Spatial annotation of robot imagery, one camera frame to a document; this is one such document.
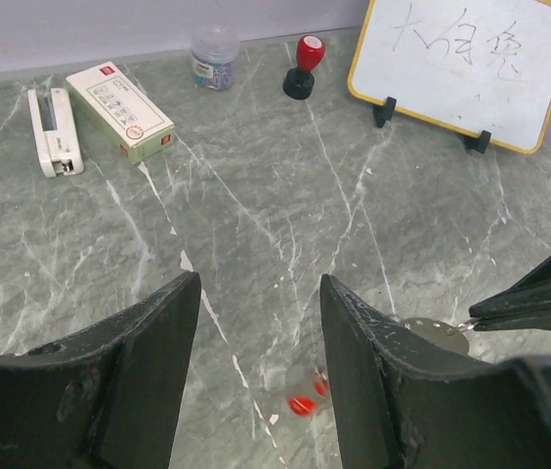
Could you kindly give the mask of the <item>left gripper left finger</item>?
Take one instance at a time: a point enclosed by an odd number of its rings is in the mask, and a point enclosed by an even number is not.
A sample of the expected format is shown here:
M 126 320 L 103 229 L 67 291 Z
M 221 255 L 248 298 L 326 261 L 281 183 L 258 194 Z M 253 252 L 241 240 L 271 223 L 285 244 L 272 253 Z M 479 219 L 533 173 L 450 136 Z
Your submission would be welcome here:
M 61 339 L 0 356 L 0 468 L 165 468 L 201 281 L 183 273 Z

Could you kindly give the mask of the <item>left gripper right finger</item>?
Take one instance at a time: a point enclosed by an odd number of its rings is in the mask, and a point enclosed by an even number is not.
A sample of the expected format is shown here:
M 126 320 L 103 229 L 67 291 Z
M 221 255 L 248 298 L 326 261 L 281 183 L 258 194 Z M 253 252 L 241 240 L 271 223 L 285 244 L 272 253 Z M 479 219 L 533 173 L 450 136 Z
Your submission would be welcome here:
M 551 468 L 551 356 L 482 362 L 443 349 L 320 282 L 346 468 Z

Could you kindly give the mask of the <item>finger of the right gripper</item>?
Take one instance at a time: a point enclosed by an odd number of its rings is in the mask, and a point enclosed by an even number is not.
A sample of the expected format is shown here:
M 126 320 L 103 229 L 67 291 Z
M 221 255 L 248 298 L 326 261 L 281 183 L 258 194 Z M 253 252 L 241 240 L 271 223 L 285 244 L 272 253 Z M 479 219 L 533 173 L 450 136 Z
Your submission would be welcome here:
M 506 316 L 478 319 L 476 331 L 539 329 L 551 331 L 551 314 Z
M 472 322 L 551 322 L 551 255 L 508 289 L 469 308 Z

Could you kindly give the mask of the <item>red key tag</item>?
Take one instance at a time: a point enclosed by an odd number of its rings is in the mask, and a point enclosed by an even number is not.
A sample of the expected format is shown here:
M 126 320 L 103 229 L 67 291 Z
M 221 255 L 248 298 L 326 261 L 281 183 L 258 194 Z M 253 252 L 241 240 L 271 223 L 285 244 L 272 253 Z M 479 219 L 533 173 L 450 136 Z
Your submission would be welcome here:
M 285 394 L 288 408 L 300 417 L 311 417 L 317 414 L 329 399 L 328 378 L 320 368 L 305 371 L 293 381 Z

